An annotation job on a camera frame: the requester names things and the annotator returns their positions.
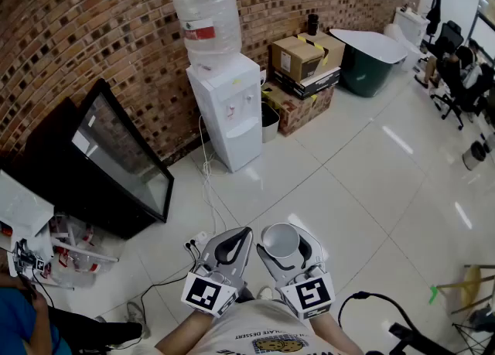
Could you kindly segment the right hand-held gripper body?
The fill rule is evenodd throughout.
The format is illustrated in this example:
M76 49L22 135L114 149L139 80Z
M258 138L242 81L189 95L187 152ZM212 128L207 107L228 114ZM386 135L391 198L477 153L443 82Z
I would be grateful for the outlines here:
M319 265L310 269L296 269L289 282L275 282L282 301L301 321L328 312L335 301L335 291L329 272Z

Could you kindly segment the white cup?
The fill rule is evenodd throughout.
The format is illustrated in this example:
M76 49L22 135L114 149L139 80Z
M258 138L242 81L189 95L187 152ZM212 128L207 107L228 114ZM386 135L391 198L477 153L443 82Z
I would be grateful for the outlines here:
M276 259L289 258L299 248L299 232L288 223L272 224L261 232L261 242L271 257Z

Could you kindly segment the person's left forearm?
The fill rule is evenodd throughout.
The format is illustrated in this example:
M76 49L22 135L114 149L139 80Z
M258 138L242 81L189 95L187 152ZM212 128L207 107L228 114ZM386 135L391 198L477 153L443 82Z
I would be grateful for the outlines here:
M193 311L155 348L163 355L187 355L209 330L213 320L212 315Z

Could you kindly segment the person's right forearm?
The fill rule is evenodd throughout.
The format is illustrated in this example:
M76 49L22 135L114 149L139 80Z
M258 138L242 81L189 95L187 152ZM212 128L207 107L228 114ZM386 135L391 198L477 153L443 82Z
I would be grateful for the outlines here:
M310 319L314 333L346 355L364 355L361 348L356 345L341 329L337 321L329 312L325 312Z

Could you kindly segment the white water dispenser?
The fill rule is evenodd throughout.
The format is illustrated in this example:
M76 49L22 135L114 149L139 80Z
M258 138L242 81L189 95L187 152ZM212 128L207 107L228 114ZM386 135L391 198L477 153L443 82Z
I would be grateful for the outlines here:
M230 172L236 172L261 154L261 71L258 64L237 54L215 77L201 79L186 69L213 149ZM240 79L239 84L232 84ZM248 103L246 96L254 95ZM234 104L234 111L227 106Z

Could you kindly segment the large clear water bottle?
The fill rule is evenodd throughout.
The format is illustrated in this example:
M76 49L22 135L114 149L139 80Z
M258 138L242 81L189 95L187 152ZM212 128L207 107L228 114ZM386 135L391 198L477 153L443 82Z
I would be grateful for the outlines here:
M237 0L172 0L189 61L204 77L241 51Z

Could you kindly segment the black device box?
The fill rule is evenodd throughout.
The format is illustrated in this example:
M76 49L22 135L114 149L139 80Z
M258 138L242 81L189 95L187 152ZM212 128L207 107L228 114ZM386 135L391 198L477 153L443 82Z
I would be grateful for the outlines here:
M443 355L443 349L437 343L399 323L392 324L389 333L399 339L389 355L406 355L405 348L408 346L422 355Z

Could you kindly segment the pile of empty clear bottles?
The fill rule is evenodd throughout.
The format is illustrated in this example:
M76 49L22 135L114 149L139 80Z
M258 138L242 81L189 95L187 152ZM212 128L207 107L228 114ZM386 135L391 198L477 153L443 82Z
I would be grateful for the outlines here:
M57 214L49 221L53 258L47 277L64 288L90 288L98 275L118 263L102 246L94 226L67 215Z

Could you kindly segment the yellow stool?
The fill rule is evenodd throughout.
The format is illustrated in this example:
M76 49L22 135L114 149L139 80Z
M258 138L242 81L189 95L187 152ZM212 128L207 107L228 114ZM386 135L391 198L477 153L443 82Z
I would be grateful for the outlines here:
M432 290L444 293L446 290L459 292L460 307L450 312L451 315L474 310L477 306L488 305L488 315L495 315L495 265L464 265L463 280L449 284L433 286ZM482 285L491 282L493 287L489 295L479 299Z

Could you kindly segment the black tripod stand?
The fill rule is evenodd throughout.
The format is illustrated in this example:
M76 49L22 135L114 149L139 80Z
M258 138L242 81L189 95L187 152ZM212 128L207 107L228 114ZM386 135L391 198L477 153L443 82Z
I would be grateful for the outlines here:
M462 323L453 323L462 340L456 355L495 355L495 312L485 306L471 313Z

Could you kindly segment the green tub with white top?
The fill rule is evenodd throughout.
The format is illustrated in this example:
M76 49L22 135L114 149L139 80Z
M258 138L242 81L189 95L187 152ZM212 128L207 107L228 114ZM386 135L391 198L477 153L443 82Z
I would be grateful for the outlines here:
M378 94L394 65L407 56L401 44L378 32L331 29L329 34L345 44L339 85L359 97Z

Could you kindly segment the yellow-taped cardboard box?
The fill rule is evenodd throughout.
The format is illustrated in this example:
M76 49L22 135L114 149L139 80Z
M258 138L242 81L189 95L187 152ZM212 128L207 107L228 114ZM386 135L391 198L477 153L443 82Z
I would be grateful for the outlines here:
M340 66L345 44L337 38L324 32L317 32L315 35L309 35L306 32L299 33L297 38L323 52L323 58L320 61L322 67L332 69Z

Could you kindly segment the black office chair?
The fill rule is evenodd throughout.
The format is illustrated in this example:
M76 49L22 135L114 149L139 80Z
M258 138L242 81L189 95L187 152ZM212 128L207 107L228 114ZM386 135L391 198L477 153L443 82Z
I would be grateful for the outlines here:
M470 80L473 75L476 75L476 79L472 85L466 87L460 75L453 73L445 80L447 92L443 95L436 93L430 95L438 111L444 106L448 107L441 116L442 120L445 120L451 112L456 116L459 131L464 128L461 114L473 114L478 117L488 107L486 93L495 85L495 69L487 63L475 65L466 80Z
M437 59L441 59L445 54L454 53L463 44L463 40L461 28L449 20L442 24L438 39L434 43L428 43L427 49Z

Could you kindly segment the white rounded container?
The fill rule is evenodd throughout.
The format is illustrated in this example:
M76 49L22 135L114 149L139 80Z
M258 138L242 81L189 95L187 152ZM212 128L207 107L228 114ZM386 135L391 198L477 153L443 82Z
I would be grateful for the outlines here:
M407 56L405 57L401 68L403 71L412 70L416 63L422 57L420 49L412 44L403 34L401 28L396 24L388 24L384 28L384 34L399 44L401 44L407 50Z

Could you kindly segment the white cabinet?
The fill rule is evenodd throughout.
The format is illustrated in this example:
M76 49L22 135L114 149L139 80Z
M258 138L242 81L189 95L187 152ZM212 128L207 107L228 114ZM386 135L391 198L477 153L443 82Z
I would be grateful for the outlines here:
M394 24L399 26L405 38L417 47L420 47L425 37L430 21L413 12L410 8L396 8Z

